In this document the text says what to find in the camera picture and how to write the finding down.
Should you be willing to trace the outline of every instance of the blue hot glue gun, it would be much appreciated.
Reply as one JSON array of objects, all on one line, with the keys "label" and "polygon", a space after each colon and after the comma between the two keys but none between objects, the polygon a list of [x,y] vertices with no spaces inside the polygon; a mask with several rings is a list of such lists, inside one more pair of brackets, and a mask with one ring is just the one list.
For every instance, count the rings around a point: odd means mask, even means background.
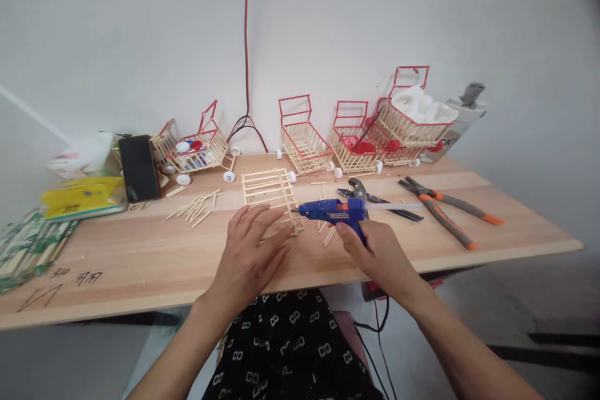
[{"label": "blue hot glue gun", "polygon": [[362,245],[366,246],[367,241],[363,236],[358,221],[369,217],[364,207],[364,201],[360,198],[349,198],[348,203],[342,203],[338,199],[319,200],[300,205],[297,209],[291,210],[293,213],[299,213],[310,220],[320,220],[336,224],[343,222],[347,224],[361,238]]}]

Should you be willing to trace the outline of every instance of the person's left hand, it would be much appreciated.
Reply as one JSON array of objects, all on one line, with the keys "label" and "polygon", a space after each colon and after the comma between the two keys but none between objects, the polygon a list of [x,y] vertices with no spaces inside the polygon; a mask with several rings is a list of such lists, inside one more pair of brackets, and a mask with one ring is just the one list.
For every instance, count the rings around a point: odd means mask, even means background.
[{"label": "person's left hand", "polygon": [[263,291],[286,257],[290,246],[283,242],[294,231],[293,225],[259,244],[267,228],[282,215],[282,211],[270,211],[269,205],[252,209],[246,205],[229,221],[219,268],[211,287],[199,298],[227,324]]}]

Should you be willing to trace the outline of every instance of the power cord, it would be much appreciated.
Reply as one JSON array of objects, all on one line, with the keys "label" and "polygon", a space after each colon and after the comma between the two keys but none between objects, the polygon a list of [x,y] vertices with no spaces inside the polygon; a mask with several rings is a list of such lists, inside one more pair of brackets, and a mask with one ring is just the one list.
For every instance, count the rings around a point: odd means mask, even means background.
[{"label": "power cord", "polygon": [[364,344],[363,337],[361,336],[361,333],[358,331],[358,328],[356,328],[356,322],[354,323],[354,325],[355,325],[356,332],[358,333],[358,337],[361,338],[362,346],[367,351],[367,355],[369,355],[369,359],[371,360],[371,365],[373,366],[373,369],[375,370],[375,375],[377,375],[377,379],[379,380],[379,384],[381,385],[381,389],[383,389],[383,393],[386,395],[387,400],[389,400],[388,392],[386,391],[386,387],[381,382],[381,377],[379,377],[379,372],[377,372],[377,367],[375,366],[375,363],[373,362],[373,358],[371,357],[371,353],[369,353],[369,349]]},{"label": "power cord", "polygon": [[[389,309],[389,297],[387,297],[387,308],[386,314]],[[379,328],[379,313],[377,311],[377,301],[375,301],[375,318],[377,319],[377,328]],[[381,333],[377,333],[377,340],[379,341],[379,350],[381,351],[381,356],[383,357],[383,363],[386,365],[387,379],[389,380],[389,385],[392,387],[392,392],[394,393],[394,399],[398,400],[396,397],[396,390],[394,389],[394,383],[392,383],[392,377],[389,375],[388,362],[386,361],[386,355],[383,353],[383,348],[381,347]]]},{"label": "power cord", "polygon": [[[231,133],[229,133],[229,137],[227,138],[227,142],[229,142],[229,140],[238,131],[242,130],[243,128],[252,128],[253,130],[256,131],[256,134],[258,134],[258,137],[261,139],[262,146],[264,147],[265,153],[268,153],[269,151],[267,150],[267,146],[264,143],[263,136],[261,135],[261,132],[258,131],[258,129],[256,128],[256,126],[254,125],[254,121],[250,117],[250,83],[249,83],[249,76],[248,76],[248,72],[249,72],[248,71],[248,0],[244,0],[244,53],[245,53],[245,56],[246,56],[246,113],[245,113],[245,115],[241,116],[236,121],[235,125],[231,129]],[[244,123],[242,123],[239,127],[237,127],[238,124],[239,124],[239,122],[240,122],[240,120],[242,120],[242,119],[244,119]],[[250,119],[250,121],[252,122],[252,125],[246,125],[246,121],[248,119]]]},{"label": "power cord", "polygon": [[[359,322],[356,322],[356,321],[354,322],[354,326],[358,327],[358,328],[364,328],[364,329],[367,329],[369,331],[373,331],[374,333],[377,333],[377,340],[379,341],[379,350],[381,350],[381,356],[383,357],[383,362],[386,365],[387,379],[389,380],[389,384],[392,387],[392,392],[394,394],[394,399],[398,400],[398,397],[396,397],[396,390],[394,389],[394,383],[392,383],[392,378],[389,375],[388,362],[386,361],[386,356],[384,355],[383,348],[381,346],[381,332],[383,331],[383,327],[386,325],[386,321],[388,320],[388,314],[389,314],[389,296],[386,295],[386,312],[385,312],[385,314],[383,316],[383,320],[381,321],[381,325],[379,325],[379,313],[378,313],[378,310],[377,310],[377,302],[375,301],[375,317],[377,319],[377,328],[373,328],[370,325],[359,323]],[[387,400],[389,400],[388,393],[386,392],[386,388],[383,386],[383,383],[381,382],[381,378],[379,377],[379,373],[377,372],[377,367],[375,367],[375,364],[373,363],[373,358],[371,357],[371,354],[369,353],[369,349],[364,344],[363,337],[361,336],[361,333],[358,332],[358,329],[356,331],[357,331],[358,335],[361,337],[362,346],[364,347],[364,349],[367,351],[367,354],[369,355],[369,359],[371,360],[371,365],[373,366],[373,369],[375,370],[375,375],[377,375],[377,379],[379,380],[379,384],[381,385],[381,388],[383,389],[383,392],[386,395]]]}]

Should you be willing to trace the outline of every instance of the green bundle of sticks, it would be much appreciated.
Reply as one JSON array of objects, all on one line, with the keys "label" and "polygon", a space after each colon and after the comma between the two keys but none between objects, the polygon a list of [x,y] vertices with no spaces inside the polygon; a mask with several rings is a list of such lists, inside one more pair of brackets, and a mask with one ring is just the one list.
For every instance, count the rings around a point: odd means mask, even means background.
[{"label": "green bundle of sticks", "polygon": [[79,221],[49,222],[39,209],[0,234],[0,293],[46,273],[60,255]]}]

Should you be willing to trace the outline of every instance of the black patterned pants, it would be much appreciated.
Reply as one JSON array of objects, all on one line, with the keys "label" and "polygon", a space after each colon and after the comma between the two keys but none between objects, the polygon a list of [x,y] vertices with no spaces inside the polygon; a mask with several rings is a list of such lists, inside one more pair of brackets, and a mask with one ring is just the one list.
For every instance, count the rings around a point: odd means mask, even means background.
[{"label": "black patterned pants", "polygon": [[257,297],[203,399],[381,399],[318,289]]}]

